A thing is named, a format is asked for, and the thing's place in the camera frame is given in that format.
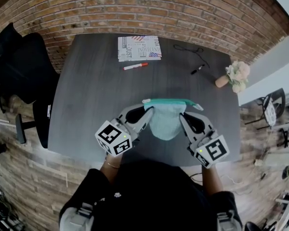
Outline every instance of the brick wall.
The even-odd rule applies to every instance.
[[[251,63],[289,34],[275,0],[0,0],[0,32],[40,33],[60,72],[80,33],[134,33],[188,41]]]

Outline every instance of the american flag print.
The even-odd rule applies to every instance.
[[[141,41],[143,40],[145,36],[133,36],[132,39],[136,40],[136,41]]]
[[[149,56],[151,56],[151,57],[161,57],[162,54],[155,53],[155,52],[150,52]]]

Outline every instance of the red and white marker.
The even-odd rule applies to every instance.
[[[123,69],[124,69],[124,70],[128,70],[128,69],[132,69],[132,68],[136,68],[136,67],[144,67],[144,66],[147,66],[147,65],[148,65],[148,63],[135,64],[135,65],[131,65],[131,66],[124,67]]]

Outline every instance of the gray table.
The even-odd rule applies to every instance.
[[[237,95],[231,86],[215,87],[216,78],[225,74],[230,57],[204,48],[201,56],[209,68],[190,75],[203,64],[188,51],[173,48],[196,45],[159,38],[162,60],[148,61],[148,67],[124,71],[124,66],[139,62],[118,62],[118,37],[122,34],[77,35],[59,79],[49,131],[49,150],[90,162],[102,162],[105,151],[95,132],[125,108],[148,98],[185,98],[199,103],[230,149],[227,161],[239,159],[240,117]],[[170,141],[154,137],[148,126],[141,142],[124,154],[126,161],[149,158],[176,166],[199,162],[187,151],[188,138],[181,132]]]

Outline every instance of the bracelet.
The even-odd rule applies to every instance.
[[[107,163],[109,166],[111,166],[111,167],[113,167],[113,168],[115,168],[115,169],[119,169],[120,167],[116,167],[116,166],[113,166],[112,164],[110,164],[110,163]]]

